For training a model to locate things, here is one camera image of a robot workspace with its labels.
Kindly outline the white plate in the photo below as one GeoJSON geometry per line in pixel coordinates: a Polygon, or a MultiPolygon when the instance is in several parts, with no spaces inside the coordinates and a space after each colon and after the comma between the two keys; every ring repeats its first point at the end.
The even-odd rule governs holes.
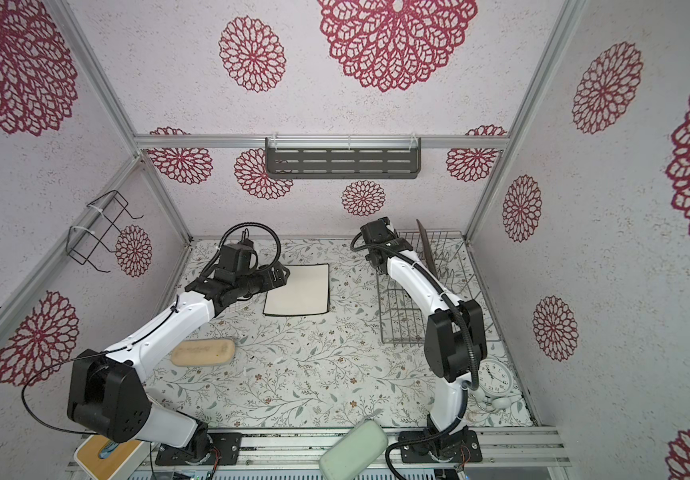
{"type": "Polygon", "coordinates": [[[285,286],[267,293],[263,314],[270,317],[323,315],[330,310],[330,266],[290,265],[285,286]]]}

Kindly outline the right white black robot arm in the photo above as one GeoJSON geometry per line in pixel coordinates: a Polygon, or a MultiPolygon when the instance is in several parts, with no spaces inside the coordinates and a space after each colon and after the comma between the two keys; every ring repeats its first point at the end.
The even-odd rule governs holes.
{"type": "Polygon", "coordinates": [[[478,461],[477,436],[463,418],[471,394],[480,387],[479,369],[488,355],[482,307],[445,287],[386,217],[361,226],[350,249],[363,251],[370,265],[402,287],[419,307],[426,320],[425,359],[437,377],[427,427],[420,433],[400,434],[386,449],[386,457],[398,452],[404,463],[426,458],[478,461]]]}

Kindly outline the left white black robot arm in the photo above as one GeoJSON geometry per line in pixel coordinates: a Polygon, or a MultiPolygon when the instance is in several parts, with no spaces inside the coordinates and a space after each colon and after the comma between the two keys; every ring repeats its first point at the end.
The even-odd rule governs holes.
{"type": "Polygon", "coordinates": [[[69,359],[71,364],[67,417],[81,434],[102,435],[116,443],[140,440],[158,443],[167,451],[201,462],[213,442],[205,422],[154,402],[145,383],[155,367],[190,334],[217,318],[233,304],[280,288],[290,271],[277,249],[262,265],[249,236],[252,228],[274,230],[262,223],[242,222],[221,238],[217,252],[173,303],[139,330],[107,349],[91,349],[69,359]]]}

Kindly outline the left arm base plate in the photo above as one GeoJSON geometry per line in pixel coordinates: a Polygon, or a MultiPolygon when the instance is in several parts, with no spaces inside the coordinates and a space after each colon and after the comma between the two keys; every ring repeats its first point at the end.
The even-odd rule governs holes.
{"type": "Polygon", "coordinates": [[[197,431],[182,448],[164,445],[157,453],[156,466],[235,465],[242,441],[241,433],[197,431]]]}

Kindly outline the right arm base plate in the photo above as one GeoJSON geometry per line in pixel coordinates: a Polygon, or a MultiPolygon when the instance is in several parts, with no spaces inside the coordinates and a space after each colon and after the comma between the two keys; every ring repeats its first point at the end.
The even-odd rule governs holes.
{"type": "Polygon", "coordinates": [[[400,448],[401,461],[406,464],[420,463],[480,463],[483,460],[482,450],[477,434],[468,426],[443,438],[426,443],[416,440],[429,435],[428,431],[403,431],[400,442],[413,441],[413,444],[400,448]]]}

